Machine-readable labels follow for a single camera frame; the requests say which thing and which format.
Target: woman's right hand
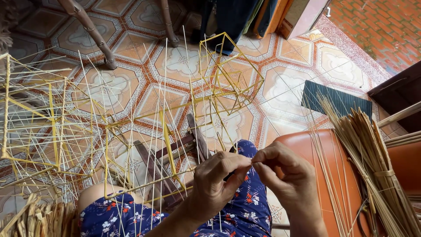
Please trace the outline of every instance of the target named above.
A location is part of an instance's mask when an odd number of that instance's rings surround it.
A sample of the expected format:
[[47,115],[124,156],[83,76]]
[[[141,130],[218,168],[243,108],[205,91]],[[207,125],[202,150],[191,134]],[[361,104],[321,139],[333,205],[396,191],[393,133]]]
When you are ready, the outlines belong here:
[[292,236],[327,236],[322,220],[314,167],[280,142],[252,159],[260,180],[285,208]]

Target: chair leg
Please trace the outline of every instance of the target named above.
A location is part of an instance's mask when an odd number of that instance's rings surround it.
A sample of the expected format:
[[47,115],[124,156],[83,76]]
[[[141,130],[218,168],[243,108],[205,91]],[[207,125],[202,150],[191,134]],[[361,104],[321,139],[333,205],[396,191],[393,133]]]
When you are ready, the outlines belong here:
[[81,22],[85,30],[95,41],[98,48],[104,53],[104,63],[107,68],[111,70],[116,69],[117,66],[115,64],[114,55],[112,54],[108,45],[105,43],[102,35],[98,32],[95,25],[86,14],[83,7],[74,0],[58,0],[58,2],[69,15],[76,17]]
[[179,45],[179,38],[174,34],[173,23],[171,22],[170,7],[168,0],[160,0],[161,14],[164,19],[165,31],[167,33],[168,42],[173,48]]

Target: woman's left hand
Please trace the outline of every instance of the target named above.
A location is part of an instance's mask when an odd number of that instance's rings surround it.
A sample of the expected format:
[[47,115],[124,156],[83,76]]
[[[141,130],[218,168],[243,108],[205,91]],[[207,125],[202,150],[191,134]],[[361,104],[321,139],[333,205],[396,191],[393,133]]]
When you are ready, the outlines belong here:
[[[225,151],[198,165],[192,194],[184,201],[187,214],[200,223],[213,218],[232,199],[250,168],[250,158]],[[234,170],[225,182],[224,178]]]

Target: hand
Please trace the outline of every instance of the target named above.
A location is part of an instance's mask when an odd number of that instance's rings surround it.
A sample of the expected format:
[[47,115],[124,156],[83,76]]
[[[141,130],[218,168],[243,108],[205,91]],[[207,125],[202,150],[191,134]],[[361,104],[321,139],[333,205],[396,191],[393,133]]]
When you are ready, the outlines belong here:
[[294,236],[327,236],[322,220],[314,167],[280,142],[252,159],[260,180],[285,208]]
[[[183,202],[188,215],[200,224],[213,218],[232,199],[250,168],[250,158],[225,151],[198,165],[192,194]],[[225,182],[223,179],[234,170]]]

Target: floral fabric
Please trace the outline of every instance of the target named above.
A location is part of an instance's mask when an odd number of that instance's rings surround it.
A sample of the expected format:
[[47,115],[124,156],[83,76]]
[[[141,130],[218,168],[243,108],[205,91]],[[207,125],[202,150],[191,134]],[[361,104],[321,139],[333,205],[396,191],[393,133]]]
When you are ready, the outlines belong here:
[[[249,158],[257,152],[256,146],[247,140],[240,140],[237,148],[239,154]],[[141,237],[168,216],[167,213],[135,204],[130,194],[119,195],[116,201],[102,197],[80,213],[82,237]],[[220,213],[201,225],[190,237],[270,237],[271,225],[265,186],[251,168],[243,184]]]

